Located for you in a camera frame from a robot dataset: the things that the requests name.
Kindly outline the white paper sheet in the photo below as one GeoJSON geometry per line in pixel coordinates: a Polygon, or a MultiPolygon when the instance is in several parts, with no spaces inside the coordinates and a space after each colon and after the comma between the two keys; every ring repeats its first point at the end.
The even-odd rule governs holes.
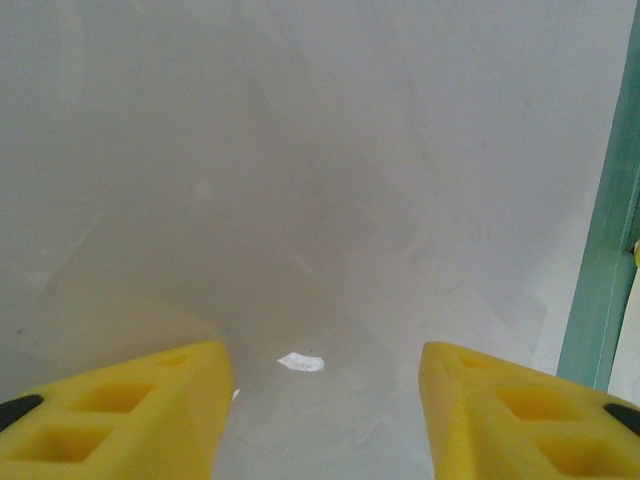
{"type": "Polygon", "coordinates": [[[640,405],[640,269],[625,309],[612,367],[609,393],[640,405]]]}
{"type": "Polygon", "coordinates": [[[424,343],[554,372],[637,0],[0,0],[0,401],[209,339],[214,480],[432,480],[424,343]]]}

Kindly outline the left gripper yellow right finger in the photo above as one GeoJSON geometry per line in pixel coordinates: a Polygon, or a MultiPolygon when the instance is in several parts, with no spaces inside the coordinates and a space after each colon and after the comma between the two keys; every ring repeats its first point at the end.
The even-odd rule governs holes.
{"type": "Polygon", "coordinates": [[[419,367],[435,480],[640,480],[640,407],[445,342],[419,367]]]}

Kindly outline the green plastic folder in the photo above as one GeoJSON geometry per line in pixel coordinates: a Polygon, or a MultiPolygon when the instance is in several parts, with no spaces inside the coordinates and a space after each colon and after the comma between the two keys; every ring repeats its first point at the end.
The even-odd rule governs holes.
{"type": "Polygon", "coordinates": [[[640,239],[640,0],[556,374],[607,390],[640,239]]]}

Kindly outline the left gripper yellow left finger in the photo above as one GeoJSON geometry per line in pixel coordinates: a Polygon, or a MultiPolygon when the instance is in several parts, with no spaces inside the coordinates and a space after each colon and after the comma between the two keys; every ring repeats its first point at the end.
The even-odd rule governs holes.
{"type": "Polygon", "coordinates": [[[0,403],[0,480],[212,480],[233,393],[219,341],[35,387],[0,403]]]}

